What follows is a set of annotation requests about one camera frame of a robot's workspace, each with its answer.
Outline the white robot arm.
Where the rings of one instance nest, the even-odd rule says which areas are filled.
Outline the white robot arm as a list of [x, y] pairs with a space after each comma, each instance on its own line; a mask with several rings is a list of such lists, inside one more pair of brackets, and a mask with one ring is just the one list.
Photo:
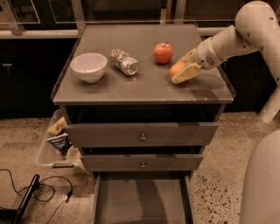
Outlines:
[[[280, 88], [280, 26], [273, 9], [263, 1], [244, 4], [235, 22], [201, 42], [178, 61], [171, 75], [179, 84], [227, 59], [258, 51]], [[243, 184], [239, 224], [280, 224], [280, 129], [265, 136], [253, 149]]]

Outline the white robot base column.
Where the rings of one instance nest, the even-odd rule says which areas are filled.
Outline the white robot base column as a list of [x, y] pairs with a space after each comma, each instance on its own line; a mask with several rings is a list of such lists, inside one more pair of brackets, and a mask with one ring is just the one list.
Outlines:
[[258, 114], [264, 123], [270, 123], [280, 111], [280, 89], [277, 87]]

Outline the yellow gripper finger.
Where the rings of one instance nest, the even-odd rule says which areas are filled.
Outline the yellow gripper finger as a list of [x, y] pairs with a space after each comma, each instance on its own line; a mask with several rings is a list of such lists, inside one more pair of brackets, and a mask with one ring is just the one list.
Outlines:
[[193, 63], [194, 62], [194, 55], [195, 53], [195, 50], [192, 49], [190, 52], [188, 52], [186, 55], [184, 55], [183, 57], [181, 57], [179, 60], [178, 60], [178, 63], [179, 62], [182, 62], [182, 63]]
[[185, 63], [185, 66], [180, 69], [174, 77], [171, 77], [173, 84], [180, 84], [184, 81], [188, 81], [200, 73], [201, 65], [198, 63]]

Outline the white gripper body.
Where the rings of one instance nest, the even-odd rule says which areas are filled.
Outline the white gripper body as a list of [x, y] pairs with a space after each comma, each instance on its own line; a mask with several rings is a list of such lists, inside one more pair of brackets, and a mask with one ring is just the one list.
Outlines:
[[213, 69], [223, 62], [214, 50], [212, 38], [207, 38], [198, 44], [195, 48], [193, 59], [204, 70]]

